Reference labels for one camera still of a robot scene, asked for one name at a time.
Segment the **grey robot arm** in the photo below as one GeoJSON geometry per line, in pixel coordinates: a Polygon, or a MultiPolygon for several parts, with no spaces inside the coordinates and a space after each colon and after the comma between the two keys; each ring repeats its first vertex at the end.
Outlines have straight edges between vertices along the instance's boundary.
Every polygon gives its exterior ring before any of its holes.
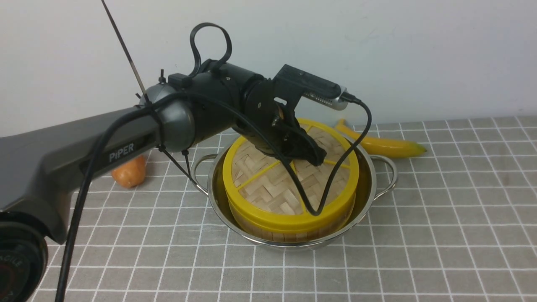
{"type": "Polygon", "coordinates": [[[1,139],[1,300],[25,302],[46,269],[45,237],[70,264],[89,185],[159,147],[184,151],[232,128],[265,155],[320,164],[326,156],[298,126],[302,97],[330,104],[339,85],[284,65],[273,78],[207,60],[171,74],[135,107],[1,139]]]}

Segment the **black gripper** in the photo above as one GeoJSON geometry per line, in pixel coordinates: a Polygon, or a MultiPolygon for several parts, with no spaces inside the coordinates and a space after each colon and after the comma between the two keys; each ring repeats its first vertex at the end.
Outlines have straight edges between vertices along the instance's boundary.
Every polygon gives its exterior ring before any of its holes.
{"type": "Polygon", "coordinates": [[[255,82],[242,106],[243,114],[286,159],[305,160],[313,166],[324,162],[326,151],[306,132],[299,132],[301,127],[294,114],[275,101],[272,80],[255,82]]]}

